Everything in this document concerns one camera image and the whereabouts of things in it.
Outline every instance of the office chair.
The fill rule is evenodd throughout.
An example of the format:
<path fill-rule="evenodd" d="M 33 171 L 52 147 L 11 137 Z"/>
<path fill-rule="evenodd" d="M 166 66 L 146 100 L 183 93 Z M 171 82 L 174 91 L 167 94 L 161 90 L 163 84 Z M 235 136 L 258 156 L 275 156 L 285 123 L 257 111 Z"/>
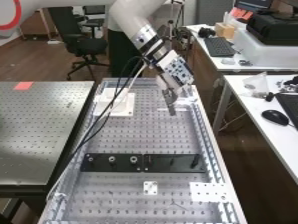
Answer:
<path fill-rule="evenodd" d="M 92 5 L 82 7 L 84 14 L 88 17 L 89 15 L 104 15 L 105 6 L 104 5 Z M 96 28 L 100 28 L 104 24 L 104 19 L 88 19 L 82 26 L 92 29 L 92 37 L 96 38 Z"/>
<path fill-rule="evenodd" d="M 106 41 L 104 38 L 88 38 L 82 34 L 73 16 L 72 7 L 49 8 L 49 14 L 65 43 L 68 52 L 74 54 L 76 57 L 82 57 L 84 59 L 81 62 L 72 63 L 73 70 L 68 73 L 66 80 L 70 80 L 70 74 L 85 66 L 88 67 L 90 75 L 94 79 L 90 65 L 109 66 L 100 63 L 96 58 L 96 55 L 105 54 L 105 49 L 108 46 Z"/>

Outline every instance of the sticker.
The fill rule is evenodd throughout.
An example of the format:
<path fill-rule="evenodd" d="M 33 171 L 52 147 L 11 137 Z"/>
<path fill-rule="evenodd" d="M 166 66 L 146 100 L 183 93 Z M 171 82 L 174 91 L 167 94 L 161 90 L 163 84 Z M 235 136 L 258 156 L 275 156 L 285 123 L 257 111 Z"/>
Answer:
<path fill-rule="evenodd" d="M 13 90 L 28 90 L 32 86 L 33 82 L 18 82 L 14 86 Z"/>

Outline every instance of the metal surface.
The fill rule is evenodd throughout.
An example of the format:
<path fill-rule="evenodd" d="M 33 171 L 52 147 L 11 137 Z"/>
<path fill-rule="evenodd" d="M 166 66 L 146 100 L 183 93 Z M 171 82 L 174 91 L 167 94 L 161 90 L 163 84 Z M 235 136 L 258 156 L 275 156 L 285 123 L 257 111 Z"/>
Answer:
<path fill-rule="evenodd" d="M 0 83 L 0 185 L 46 185 L 93 82 Z"/>
<path fill-rule="evenodd" d="M 218 135 L 218 132 L 221 129 L 222 119 L 225 117 L 226 108 L 227 108 L 227 105 L 230 102 L 230 96 L 231 96 L 231 90 L 230 90 L 229 84 L 225 83 L 225 87 L 223 87 L 223 91 L 222 91 L 222 95 L 221 95 L 221 102 L 218 105 L 218 110 L 217 110 L 217 114 L 215 114 L 215 118 L 214 118 L 214 122 L 213 122 L 214 135 Z"/>
<path fill-rule="evenodd" d="M 116 83 L 116 79 L 106 79 L 98 92 Z M 190 182 L 217 184 L 229 180 L 222 175 L 222 158 L 213 148 L 195 99 L 171 117 L 154 79 L 138 79 L 132 92 L 134 116 L 112 117 L 102 132 L 81 149 L 40 223 L 238 223 L 234 192 L 233 203 L 191 200 Z M 94 119 L 92 111 L 86 124 Z M 81 173 L 85 153 L 202 154 L 206 173 Z M 158 183 L 157 195 L 144 194 L 148 181 Z"/>

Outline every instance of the black metal bracket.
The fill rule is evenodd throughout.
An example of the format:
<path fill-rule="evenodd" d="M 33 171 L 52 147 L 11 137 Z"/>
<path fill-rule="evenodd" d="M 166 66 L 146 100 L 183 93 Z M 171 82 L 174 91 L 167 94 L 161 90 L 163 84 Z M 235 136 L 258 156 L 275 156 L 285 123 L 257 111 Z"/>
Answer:
<path fill-rule="evenodd" d="M 128 172 L 142 171 L 141 154 L 85 154 L 81 172 Z"/>
<path fill-rule="evenodd" d="M 144 155 L 146 173 L 205 173 L 199 154 L 146 154 Z"/>
<path fill-rule="evenodd" d="M 205 166 L 199 154 L 88 153 L 81 172 L 205 173 Z"/>

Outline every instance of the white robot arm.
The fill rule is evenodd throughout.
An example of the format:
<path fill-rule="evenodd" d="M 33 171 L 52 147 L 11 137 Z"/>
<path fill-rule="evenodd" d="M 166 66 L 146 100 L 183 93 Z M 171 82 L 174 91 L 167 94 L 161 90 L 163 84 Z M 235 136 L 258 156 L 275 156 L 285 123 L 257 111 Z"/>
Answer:
<path fill-rule="evenodd" d="M 110 5 L 114 18 L 136 48 L 142 53 L 150 66 L 161 72 L 158 83 L 163 90 L 167 105 L 173 104 L 185 85 L 193 83 L 193 75 L 181 56 L 165 48 L 149 21 L 149 15 L 166 0 L 1 0 L 0 37 L 9 37 L 17 25 L 38 8 Z"/>

